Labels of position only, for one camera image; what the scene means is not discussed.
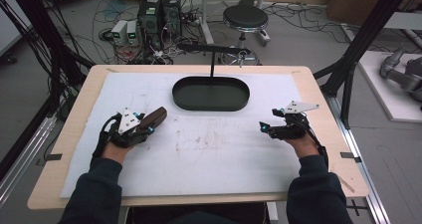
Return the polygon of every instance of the round seat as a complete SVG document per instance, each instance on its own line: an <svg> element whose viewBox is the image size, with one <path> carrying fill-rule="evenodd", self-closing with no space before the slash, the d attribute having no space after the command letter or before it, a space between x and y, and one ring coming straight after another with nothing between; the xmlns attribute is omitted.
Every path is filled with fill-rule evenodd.
<svg viewBox="0 0 422 224"><path fill-rule="evenodd" d="M268 25L268 15L254 6L236 5L224 10L223 21L241 32L260 32Z"/></svg>

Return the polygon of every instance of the gray floor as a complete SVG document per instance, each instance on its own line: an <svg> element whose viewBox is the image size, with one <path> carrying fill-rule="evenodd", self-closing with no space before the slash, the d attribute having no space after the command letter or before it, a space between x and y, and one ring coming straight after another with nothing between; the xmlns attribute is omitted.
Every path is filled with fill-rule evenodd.
<svg viewBox="0 0 422 224"><path fill-rule="evenodd" d="M110 18L107 11L116 9L127 13L121 14L121 19L128 19L137 12L135 0L61 0L60 4L72 32L78 42L98 64L107 62L106 55L101 48L97 52L93 43L87 39L94 39L112 57L112 48L98 39L97 33L104 28L112 27L112 23L99 22ZM223 3L209 5L209 14L224 8ZM221 21L222 10L218 10L210 21ZM289 18L289 13L279 13L291 23L299 24L298 16ZM320 24L328 21L323 8L307 12L310 20ZM267 47L262 47L260 41L253 35L248 35L247 47L255 51L263 65L279 66L307 66L313 72L327 67L337 61L347 49L345 36L338 27L327 27L327 31L310 32L289 24L285 19L270 16L267 32L272 41ZM316 23L305 21L304 26L314 26ZM216 45L236 45L239 33L226 28L221 23L210 23ZM400 44L406 44L410 51L420 52L407 39L396 34L396 31L383 31L374 42L373 50L393 50ZM0 116L1 148L0 157L3 158L10 146L18 138L29 120L48 96L47 75L35 62L34 56L24 42L19 42L13 49L18 58L14 65L0 65L0 105L3 108ZM174 58L174 64L203 64L208 65L211 56L180 55ZM421 163L420 143L422 140L421 124L390 121L374 95L368 82L359 69L353 84L353 94L350 110L350 125L354 137L362 153L363 159L378 190L378 194L385 206L391 223L421 223L422 222L422 189L418 185L422 182L422 175L418 170ZM55 223L59 220L61 210L32 211L26 202L33 186L42 171L42 166L36 161L43 155L47 144L53 140L58 132L49 137L33 164L26 171L14 192L9 196L5 205L0 209L1 223ZM355 200L356 205L365 206L363 200ZM281 223L287 223L285 203L278 203ZM349 211L355 223L372 223L368 211L359 210L357 216L354 210Z"/></svg>

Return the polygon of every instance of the wooden table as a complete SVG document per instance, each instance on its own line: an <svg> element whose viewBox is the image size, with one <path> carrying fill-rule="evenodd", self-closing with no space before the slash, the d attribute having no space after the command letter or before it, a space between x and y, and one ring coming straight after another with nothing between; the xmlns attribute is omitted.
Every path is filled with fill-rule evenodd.
<svg viewBox="0 0 422 224"><path fill-rule="evenodd" d="M60 198L71 159L84 131L91 110L109 73L209 73L209 66L95 66L76 100L52 153L62 153L61 160L48 161L28 201L31 209L64 208L68 199ZM217 66L215 75L221 74L284 74L292 75L302 102L319 104L319 109L307 112L319 141L329 156L329 171L338 175L346 197L363 197L367 186L354 159L342 158L341 152L350 152L338 130L332 113L322 96L313 74L307 67L286 66ZM236 195L150 196L122 199L122 206L169 205L193 203L224 203L286 200L283 193L249 193Z"/></svg>

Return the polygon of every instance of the black oval tray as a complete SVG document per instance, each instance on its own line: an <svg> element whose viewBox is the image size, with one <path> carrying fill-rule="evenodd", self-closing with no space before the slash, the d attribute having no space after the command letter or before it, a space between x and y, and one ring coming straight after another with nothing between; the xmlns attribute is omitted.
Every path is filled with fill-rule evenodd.
<svg viewBox="0 0 422 224"><path fill-rule="evenodd" d="M186 77L173 87L174 102L188 111L239 111L248 103L249 95L244 82L227 77Z"/></svg>

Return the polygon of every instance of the person's arm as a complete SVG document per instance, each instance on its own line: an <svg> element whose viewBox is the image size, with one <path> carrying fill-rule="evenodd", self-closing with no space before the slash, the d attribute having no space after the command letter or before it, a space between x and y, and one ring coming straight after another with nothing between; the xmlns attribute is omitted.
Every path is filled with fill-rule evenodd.
<svg viewBox="0 0 422 224"><path fill-rule="evenodd" d="M314 141L306 135L286 140L301 163L299 177L288 193L289 223L352 223L338 177L328 172Z"/></svg>
<svg viewBox="0 0 422 224"><path fill-rule="evenodd" d="M117 181L129 151L111 142L106 145L102 157L96 158L90 171L78 179L60 224L117 223L121 203Z"/></svg>

